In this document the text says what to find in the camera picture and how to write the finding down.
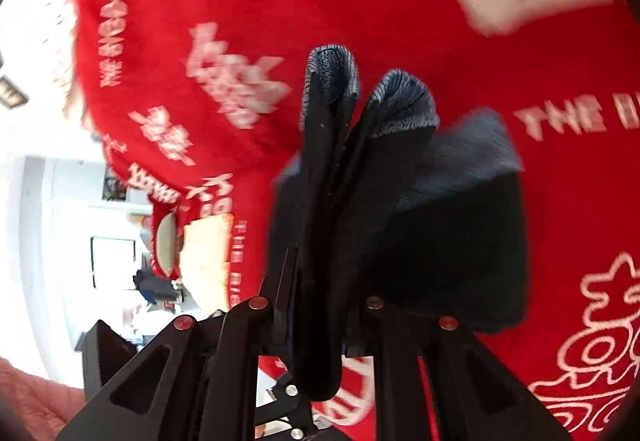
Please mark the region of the person's left hand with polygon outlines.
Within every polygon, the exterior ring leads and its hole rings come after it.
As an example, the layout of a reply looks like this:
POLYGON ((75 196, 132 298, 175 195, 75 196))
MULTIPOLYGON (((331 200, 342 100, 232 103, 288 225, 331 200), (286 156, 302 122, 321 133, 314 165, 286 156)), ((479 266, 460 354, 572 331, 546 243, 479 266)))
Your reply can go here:
POLYGON ((1 359, 1 398, 36 440, 54 440, 85 406, 84 391, 29 375, 1 359))

